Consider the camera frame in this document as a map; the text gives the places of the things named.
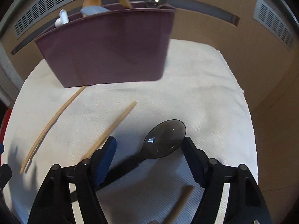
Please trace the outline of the small white ball-end scoop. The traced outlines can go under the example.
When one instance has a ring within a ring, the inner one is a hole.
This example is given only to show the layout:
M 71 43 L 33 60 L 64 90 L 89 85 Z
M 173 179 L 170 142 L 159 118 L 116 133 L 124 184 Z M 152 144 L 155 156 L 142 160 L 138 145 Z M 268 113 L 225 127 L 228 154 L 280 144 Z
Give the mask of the small white ball-end scoop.
M 55 27 L 60 27 L 60 26 L 62 26 L 63 25 L 63 23 L 62 23 L 62 20 L 61 20 L 61 18 L 58 18 L 56 21 L 55 21 Z

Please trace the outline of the white plastic spoon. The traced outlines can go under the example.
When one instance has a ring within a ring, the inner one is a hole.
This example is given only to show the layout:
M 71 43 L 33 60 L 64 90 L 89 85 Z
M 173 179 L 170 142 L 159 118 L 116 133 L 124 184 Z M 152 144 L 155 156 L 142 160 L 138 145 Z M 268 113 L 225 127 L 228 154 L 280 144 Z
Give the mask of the white plastic spoon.
M 68 13 L 66 10 L 62 9 L 60 12 L 59 12 L 59 17 L 60 17 L 60 20 L 61 20 L 61 24 L 66 24 L 69 22 L 69 18 L 68 18 Z

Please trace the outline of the wooden spoon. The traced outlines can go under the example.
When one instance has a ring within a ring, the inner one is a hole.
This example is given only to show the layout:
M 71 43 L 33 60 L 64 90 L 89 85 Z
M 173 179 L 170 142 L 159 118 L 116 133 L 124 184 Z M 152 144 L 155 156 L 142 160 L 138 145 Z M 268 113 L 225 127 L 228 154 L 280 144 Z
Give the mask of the wooden spoon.
M 91 6 L 101 6 L 101 0 L 84 0 L 82 9 Z

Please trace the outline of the cream table cloth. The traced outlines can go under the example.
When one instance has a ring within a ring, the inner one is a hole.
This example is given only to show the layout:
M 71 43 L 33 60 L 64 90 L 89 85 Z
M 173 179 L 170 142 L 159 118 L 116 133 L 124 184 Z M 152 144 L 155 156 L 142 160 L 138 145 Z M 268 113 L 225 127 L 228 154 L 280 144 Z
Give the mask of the cream table cloth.
M 172 39 L 158 81 L 89 86 L 67 107 L 46 134 L 26 172 L 21 163 L 50 119 L 78 90 L 64 88 L 45 60 L 25 80 L 4 135 L 3 162 L 13 176 L 4 199 L 27 223 L 36 194 L 53 164 L 76 165 L 133 102 L 137 106 L 112 133 L 117 151 L 111 168 L 139 152 L 148 132 L 179 119 L 197 148 L 223 165 L 246 164 L 258 181 L 254 129 L 244 91 L 229 55 L 202 43 Z M 181 149 L 148 159 L 97 192 L 109 223 L 162 221 L 184 186 L 197 185 Z

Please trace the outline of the maroon plastic utensil holder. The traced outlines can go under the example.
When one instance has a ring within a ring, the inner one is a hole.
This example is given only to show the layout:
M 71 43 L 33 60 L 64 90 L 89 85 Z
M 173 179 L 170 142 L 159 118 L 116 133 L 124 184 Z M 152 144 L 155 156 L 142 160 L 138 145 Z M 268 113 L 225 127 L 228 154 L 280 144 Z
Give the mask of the maroon plastic utensil holder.
M 35 38 L 43 58 L 65 88 L 105 83 L 156 81 L 162 78 L 175 8 L 147 8 L 142 1 L 125 9 L 70 15 Z

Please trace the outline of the small grey vent grille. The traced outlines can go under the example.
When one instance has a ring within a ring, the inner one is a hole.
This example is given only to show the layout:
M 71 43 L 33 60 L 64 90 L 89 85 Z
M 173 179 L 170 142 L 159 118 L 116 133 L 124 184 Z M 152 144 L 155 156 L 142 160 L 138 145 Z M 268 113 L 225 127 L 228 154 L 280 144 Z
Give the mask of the small grey vent grille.
M 256 0 L 253 19 L 279 39 L 288 50 L 292 49 L 295 44 L 293 33 L 279 15 L 263 0 Z

